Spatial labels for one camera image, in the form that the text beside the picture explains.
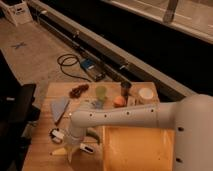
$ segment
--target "gray floor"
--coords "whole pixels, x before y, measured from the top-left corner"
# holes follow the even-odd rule
[[[39,108],[50,82],[84,81],[70,78],[60,71],[57,58],[66,53],[77,53],[36,22],[15,27],[1,18],[0,48],[22,84],[31,82],[37,84],[35,105]],[[66,71],[88,78],[79,65]]]

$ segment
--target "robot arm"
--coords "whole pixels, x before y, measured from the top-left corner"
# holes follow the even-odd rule
[[[194,95],[180,102],[110,110],[79,107],[70,118],[69,142],[83,141],[87,127],[127,125],[175,130],[174,171],[212,171],[213,97]]]

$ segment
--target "wooden table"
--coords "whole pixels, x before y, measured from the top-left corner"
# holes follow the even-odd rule
[[[85,83],[51,83],[41,108],[41,116],[25,158],[23,171],[171,171],[173,132],[162,129],[147,129],[133,127],[95,127],[103,140],[97,145],[96,140],[86,137],[85,143],[95,148],[95,154],[90,155],[77,151],[71,165],[67,156],[52,156],[50,153],[62,145],[54,144],[49,132],[55,128],[50,103],[61,97],[68,97],[72,88]],[[132,83],[132,96],[137,96],[142,87],[151,88],[153,99],[144,103],[159,101],[155,86],[151,82]],[[86,99],[95,99],[95,88],[104,85],[107,88],[107,100],[104,108],[112,108],[115,96],[120,94],[120,84],[112,82],[89,83],[89,90],[79,99],[71,99],[63,118],[57,127],[66,128],[69,113],[74,111],[79,103]]]

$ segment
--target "black cable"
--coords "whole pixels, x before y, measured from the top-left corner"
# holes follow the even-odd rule
[[[75,59],[75,61],[74,61],[73,63],[71,63],[71,64],[65,64],[65,62],[66,62],[67,60],[69,60],[69,59]],[[61,72],[64,73],[65,75],[67,75],[67,76],[69,76],[69,77],[79,78],[79,79],[82,79],[82,80],[86,80],[86,81],[91,82],[91,80],[89,80],[89,79],[87,79],[87,78],[80,77],[80,76],[76,76],[76,75],[71,75],[71,74],[69,74],[69,73],[67,73],[67,72],[65,72],[65,71],[63,70],[63,67],[71,67],[71,66],[73,66],[73,65],[75,65],[75,64],[77,64],[77,63],[80,64],[80,61],[79,61],[79,59],[78,59],[78,57],[77,57],[76,55],[74,55],[74,54],[69,54],[69,53],[68,53],[68,54],[64,54],[64,55],[61,55],[61,56],[58,57],[57,63],[60,65]]]

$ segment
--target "food item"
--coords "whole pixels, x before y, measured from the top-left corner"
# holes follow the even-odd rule
[[[62,148],[54,150],[50,154],[53,156],[63,156],[63,155],[67,155],[67,150],[66,150],[66,148],[62,147]]]
[[[123,96],[117,96],[115,97],[113,103],[114,107],[124,107],[126,106],[126,99]]]
[[[70,98],[79,98],[81,94],[89,89],[88,84],[79,85],[76,88],[73,88],[72,91],[70,91],[69,96]]]

